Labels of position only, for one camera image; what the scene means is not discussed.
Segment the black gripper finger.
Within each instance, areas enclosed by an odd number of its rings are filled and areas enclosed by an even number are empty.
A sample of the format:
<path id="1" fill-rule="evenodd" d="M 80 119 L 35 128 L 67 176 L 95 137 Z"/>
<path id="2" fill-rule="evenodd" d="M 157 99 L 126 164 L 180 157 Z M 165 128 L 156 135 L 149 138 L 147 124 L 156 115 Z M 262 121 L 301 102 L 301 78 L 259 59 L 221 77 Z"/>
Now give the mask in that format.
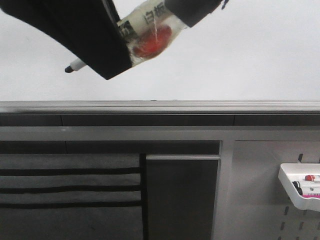
<path id="1" fill-rule="evenodd" d="M 190 28 L 211 14 L 221 3 L 222 0 L 164 1 L 165 7 Z"/>
<path id="2" fill-rule="evenodd" d="M 0 8 L 62 44 L 106 80 L 133 66 L 111 0 L 2 0 Z"/>

